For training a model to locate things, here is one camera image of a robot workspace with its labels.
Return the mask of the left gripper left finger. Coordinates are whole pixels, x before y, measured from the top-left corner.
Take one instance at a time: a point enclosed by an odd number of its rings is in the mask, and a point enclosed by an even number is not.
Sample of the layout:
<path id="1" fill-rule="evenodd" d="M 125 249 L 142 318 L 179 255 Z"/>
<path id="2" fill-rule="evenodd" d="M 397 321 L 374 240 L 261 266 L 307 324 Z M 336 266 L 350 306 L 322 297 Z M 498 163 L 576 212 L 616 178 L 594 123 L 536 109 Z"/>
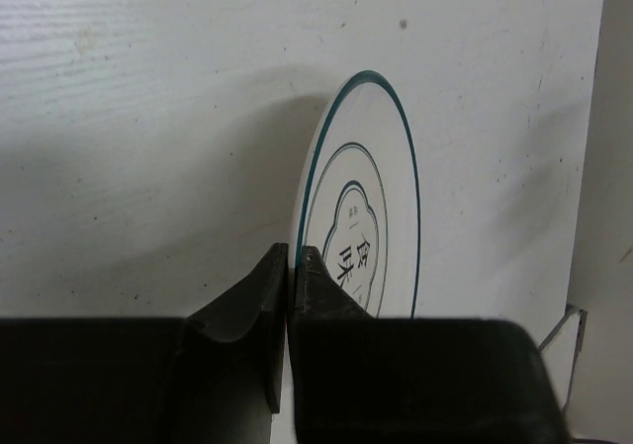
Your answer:
<path id="1" fill-rule="evenodd" d="M 186 319 L 186 350 L 211 378 L 251 364 L 270 412 L 281 407 L 288 245 L 274 243 L 243 279 Z"/>

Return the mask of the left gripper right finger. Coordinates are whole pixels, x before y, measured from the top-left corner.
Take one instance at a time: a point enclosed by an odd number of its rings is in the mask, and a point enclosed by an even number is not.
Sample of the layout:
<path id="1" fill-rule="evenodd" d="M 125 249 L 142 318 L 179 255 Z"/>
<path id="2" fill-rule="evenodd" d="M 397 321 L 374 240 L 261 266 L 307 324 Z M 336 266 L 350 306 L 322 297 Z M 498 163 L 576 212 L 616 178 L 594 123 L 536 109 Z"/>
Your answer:
<path id="1" fill-rule="evenodd" d="M 373 318 L 330 277 L 316 247 L 302 247 L 295 273 L 292 321 Z"/>

